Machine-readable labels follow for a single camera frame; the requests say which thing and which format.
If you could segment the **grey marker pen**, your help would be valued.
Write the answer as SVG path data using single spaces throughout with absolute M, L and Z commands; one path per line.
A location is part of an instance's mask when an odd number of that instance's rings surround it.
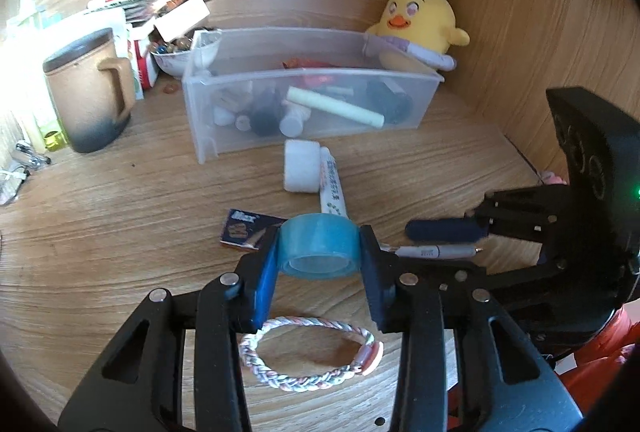
M 383 251 L 392 252 L 401 258 L 427 260 L 462 260 L 471 259 L 483 251 L 473 244 L 446 244 L 424 246 L 390 246 L 382 245 Z

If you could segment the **white paper card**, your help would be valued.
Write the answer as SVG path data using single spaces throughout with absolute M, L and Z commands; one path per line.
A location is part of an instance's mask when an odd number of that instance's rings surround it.
M 169 42 L 182 37 L 208 16 L 209 10 L 204 0 L 186 0 L 157 18 L 154 26 L 162 39 Z

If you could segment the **beige mug with brown lid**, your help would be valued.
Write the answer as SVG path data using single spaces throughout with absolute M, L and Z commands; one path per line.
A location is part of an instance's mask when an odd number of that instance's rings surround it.
M 111 28 L 83 36 L 42 63 L 53 107 L 77 153 L 99 151 L 128 125 L 136 103 L 130 62 L 116 54 Z

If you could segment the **clear plastic storage bin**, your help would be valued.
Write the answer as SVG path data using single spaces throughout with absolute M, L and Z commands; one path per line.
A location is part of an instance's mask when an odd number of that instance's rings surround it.
M 258 137 L 250 129 L 250 109 L 262 91 L 280 92 L 281 118 L 290 87 L 373 111 L 366 94 L 370 80 L 398 86 L 411 96 L 412 112 L 403 123 L 375 129 L 311 108 L 296 139 L 419 127 L 444 78 L 364 33 L 284 27 L 199 30 L 182 76 L 196 159 L 205 163 L 224 153 L 288 140 L 280 129 L 271 137 Z

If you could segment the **green label bottle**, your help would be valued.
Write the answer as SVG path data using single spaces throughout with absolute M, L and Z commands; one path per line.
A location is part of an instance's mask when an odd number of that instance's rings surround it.
M 38 113 L 34 116 L 36 148 L 56 152 L 66 148 L 67 140 L 55 114 Z

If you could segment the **white ointment tube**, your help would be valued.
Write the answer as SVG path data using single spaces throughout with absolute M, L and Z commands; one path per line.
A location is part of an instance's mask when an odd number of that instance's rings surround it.
M 320 148 L 320 207 L 322 213 L 347 218 L 344 197 L 336 161 L 329 148 Z

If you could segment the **yellow chick bunny plush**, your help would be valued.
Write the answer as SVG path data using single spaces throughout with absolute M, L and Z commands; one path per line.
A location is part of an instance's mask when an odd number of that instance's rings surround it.
M 366 33 L 444 72 L 457 67 L 449 49 L 470 43 L 469 34 L 457 26 L 448 0 L 388 0 L 378 22 Z

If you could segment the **blue tape roll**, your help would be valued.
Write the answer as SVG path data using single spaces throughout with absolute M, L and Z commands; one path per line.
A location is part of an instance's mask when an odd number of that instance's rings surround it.
M 359 227 L 340 215 L 307 213 L 280 226 L 278 263 L 288 276 L 325 281 L 360 269 Z

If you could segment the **pink white cosmetic tube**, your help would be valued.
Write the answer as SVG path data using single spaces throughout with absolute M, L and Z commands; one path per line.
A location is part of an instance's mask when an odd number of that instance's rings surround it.
M 411 96 L 398 86 L 382 80 L 370 80 L 366 94 L 371 108 L 384 116 L 386 125 L 399 125 L 412 112 Z

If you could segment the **white bowl of beads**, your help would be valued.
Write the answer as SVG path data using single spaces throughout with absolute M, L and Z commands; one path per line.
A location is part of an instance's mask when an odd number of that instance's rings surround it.
M 172 42 L 160 39 L 152 41 L 148 50 L 155 64 L 162 72 L 176 79 L 181 79 L 186 71 L 186 64 L 190 59 L 192 42 L 193 39 L 187 36 L 180 37 Z

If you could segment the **round white sponge roll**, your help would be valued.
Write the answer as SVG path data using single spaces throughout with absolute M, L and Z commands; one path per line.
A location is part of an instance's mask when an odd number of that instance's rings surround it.
M 286 140 L 283 186 L 290 193 L 313 194 L 320 189 L 320 149 L 318 142 Z

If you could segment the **silver metal clip tool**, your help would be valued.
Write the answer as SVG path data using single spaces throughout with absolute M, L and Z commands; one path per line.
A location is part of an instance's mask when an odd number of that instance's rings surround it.
M 49 156 L 37 153 L 35 148 L 25 140 L 19 140 L 15 143 L 12 156 L 22 166 L 32 170 L 42 169 L 52 163 Z

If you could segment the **blue razor blade box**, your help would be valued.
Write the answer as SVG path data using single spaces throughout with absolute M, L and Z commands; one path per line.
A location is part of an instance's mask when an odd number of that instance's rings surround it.
M 282 223 L 284 218 L 233 208 L 224 221 L 220 242 L 236 249 L 257 250 L 270 227 Z

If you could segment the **stack of books and papers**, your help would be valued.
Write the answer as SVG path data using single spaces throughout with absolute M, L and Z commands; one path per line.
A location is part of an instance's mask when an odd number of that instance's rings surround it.
M 90 0 L 89 11 L 122 9 L 129 24 L 145 23 L 154 16 L 157 0 Z

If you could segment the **red foil packet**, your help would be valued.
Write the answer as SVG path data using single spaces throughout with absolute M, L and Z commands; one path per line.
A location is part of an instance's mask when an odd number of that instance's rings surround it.
M 618 310 L 600 334 L 574 354 L 560 381 L 584 415 L 581 431 L 639 429 L 639 321 Z

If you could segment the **red white box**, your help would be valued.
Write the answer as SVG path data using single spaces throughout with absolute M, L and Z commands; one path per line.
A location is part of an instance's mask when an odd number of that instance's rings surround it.
M 153 89 L 160 74 L 153 55 L 142 40 L 131 41 L 131 48 L 134 50 L 142 90 Z

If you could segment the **white slim tube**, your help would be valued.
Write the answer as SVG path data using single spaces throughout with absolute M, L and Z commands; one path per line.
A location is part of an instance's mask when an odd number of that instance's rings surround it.
M 280 132 L 288 139 L 296 139 L 303 134 L 305 123 L 311 116 L 309 107 L 285 101 L 283 117 L 279 122 Z

